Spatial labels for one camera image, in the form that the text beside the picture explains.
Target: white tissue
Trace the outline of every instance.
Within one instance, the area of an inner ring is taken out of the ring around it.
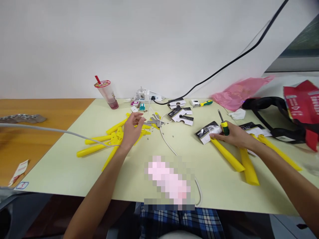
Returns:
[[[245,118],[246,111],[243,109],[238,109],[235,112],[229,113],[228,115],[233,118],[233,120],[242,120]]]

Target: red straw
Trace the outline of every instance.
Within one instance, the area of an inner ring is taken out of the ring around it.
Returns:
[[[95,76],[96,80],[97,80],[97,83],[99,83],[99,85],[101,84],[99,78],[97,76]]]

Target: power strip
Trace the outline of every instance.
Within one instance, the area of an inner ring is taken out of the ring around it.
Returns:
[[[155,97],[156,101],[162,101],[162,96],[160,94],[141,88],[136,91],[134,100],[139,101],[140,103],[154,104],[154,101],[152,100],[153,96]]]

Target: red package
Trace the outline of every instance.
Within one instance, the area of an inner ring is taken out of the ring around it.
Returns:
[[[319,89],[309,80],[296,87],[284,87],[289,116],[306,128],[306,144],[317,151],[319,133]]]

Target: hand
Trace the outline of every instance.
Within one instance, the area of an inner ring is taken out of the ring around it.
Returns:
[[[146,119],[142,117],[143,113],[134,112],[124,124],[124,136],[121,143],[121,147],[130,150],[138,140],[144,121]]]
[[[246,148],[253,150],[255,147],[261,146],[261,142],[256,140],[250,134],[246,133],[242,128],[236,126],[227,121],[229,128],[229,135],[220,135],[220,134],[210,134],[209,136],[215,139],[220,139],[226,143],[235,145],[239,148]]]

